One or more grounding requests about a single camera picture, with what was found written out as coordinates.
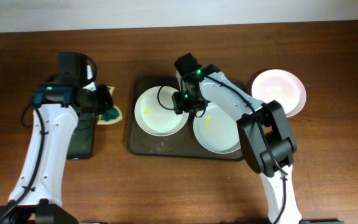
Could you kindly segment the green yellow sponge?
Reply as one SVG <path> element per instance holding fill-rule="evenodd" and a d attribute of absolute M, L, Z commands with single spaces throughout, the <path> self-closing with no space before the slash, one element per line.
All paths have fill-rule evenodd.
<path fill-rule="evenodd" d="M 122 112 L 120 108 L 113 104 L 112 108 L 108 109 L 105 113 L 98 116 L 97 125 L 110 125 L 118 123 L 122 120 Z"/>

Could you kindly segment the white plate top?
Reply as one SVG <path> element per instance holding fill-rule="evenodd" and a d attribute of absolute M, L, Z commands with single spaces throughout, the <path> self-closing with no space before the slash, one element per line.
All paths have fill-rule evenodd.
<path fill-rule="evenodd" d="M 188 121 L 189 114 L 176 114 L 173 108 L 172 95 L 177 89 L 170 86 L 154 86 L 143 92 L 135 103 L 134 115 L 137 124 L 146 133 L 153 136 L 175 134 Z"/>

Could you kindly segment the white plate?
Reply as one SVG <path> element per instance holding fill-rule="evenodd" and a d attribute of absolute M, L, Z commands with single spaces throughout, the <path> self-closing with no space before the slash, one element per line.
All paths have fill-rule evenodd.
<path fill-rule="evenodd" d="M 153 136 L 175 134 L 188 121 L 189 114 L 176 114 L 173 108 L 172 95 L 177 89 L 170 86 L 154 86 L 143 92 L 135 103 L 134 115 L 137 124 L 146 133 Z"/>
<path fill-rule="evenodd" d="M 270 103 L 279 102 L 287 118 L 298 114 L 306 105 L 306 88 L 301 80 L 286 70 L 269 69 L 259 73 L 250 85 L 251 95 Z"/>

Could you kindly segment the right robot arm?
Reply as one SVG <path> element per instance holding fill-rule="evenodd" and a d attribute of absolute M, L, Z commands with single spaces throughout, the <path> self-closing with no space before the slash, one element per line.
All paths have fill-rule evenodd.
<path fill-rule="evenodd" d="M 220 107 L 236 122 L 242 155 L 262 180 L 270 223 L 301 223 L 292 183 L 297 145 L 281 104 L 256 100 L 213 64 L 175 67 L 180 86 L 172 96 L 175 112 L 197 113 L 208 103 Z"/>

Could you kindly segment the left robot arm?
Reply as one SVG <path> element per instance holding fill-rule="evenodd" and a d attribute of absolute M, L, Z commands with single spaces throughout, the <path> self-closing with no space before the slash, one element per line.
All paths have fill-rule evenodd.
<path fill-rule="evenodd" d="M 104 85 L 42 83 L 30 101 L 34 123 L 20 178 L 8 203 L 0 205 L 0 223 L 78 223 L 62 207 L 62 179 L 70 140 L 81 110 L 91 118 L 112 108 Z"/>

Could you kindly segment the brown serving tray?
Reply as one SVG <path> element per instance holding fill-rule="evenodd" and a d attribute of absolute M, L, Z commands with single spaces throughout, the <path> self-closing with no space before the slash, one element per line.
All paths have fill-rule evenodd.
<path fill-rule="evenodd" d="M 131 153 L 142 156 L 182 157 L 221 161 L 241 161 L 244 159 L 241 149 L 228 154 L 217 154 L 205 149 L 193 134 L 193 115 L 190 115 L 181 130 L 169 136 L 158 137 L 143 131 L 135 120 L 135 103 L 143 92 L 160 85 L 178 88 L 174 78 L 168 77 L 144 77 L 137 80 L 134 84 L 131 115 L 127 118 L 127 148 Z"/>

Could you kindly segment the black water tray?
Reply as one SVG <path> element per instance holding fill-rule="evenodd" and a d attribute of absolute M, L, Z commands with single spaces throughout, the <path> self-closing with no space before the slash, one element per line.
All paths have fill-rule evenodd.
<path fill-rule="evenodd" d="M 95 119 L 80 121 L 70 139 L 67 159 L 90 159 L 93 156 Z"/>

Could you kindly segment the pale green plate right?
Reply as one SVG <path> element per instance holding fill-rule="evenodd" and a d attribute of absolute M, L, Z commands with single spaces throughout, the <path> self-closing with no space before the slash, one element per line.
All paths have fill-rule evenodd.
<path fill-rule="evenodd" d="M 236 122 L 219 106 L 209 103 L 204 115 L 193 120 L 196 140 L 208 151 L 229 154 L 240 149 Z"/>

